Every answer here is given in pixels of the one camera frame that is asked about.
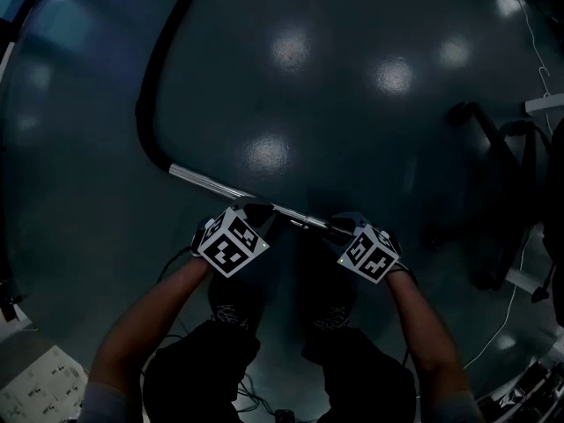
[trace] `shoe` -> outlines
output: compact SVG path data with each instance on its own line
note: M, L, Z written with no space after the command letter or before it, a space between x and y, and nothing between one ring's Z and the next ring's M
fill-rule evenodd
M321 240L308 240L302 253L303 307L306 327L313 331L348 326L354 289L345 268Z
M256 295L237 278L224 278L214 273L208 299L213 321L234 324L253 334L256 332L262 306Z

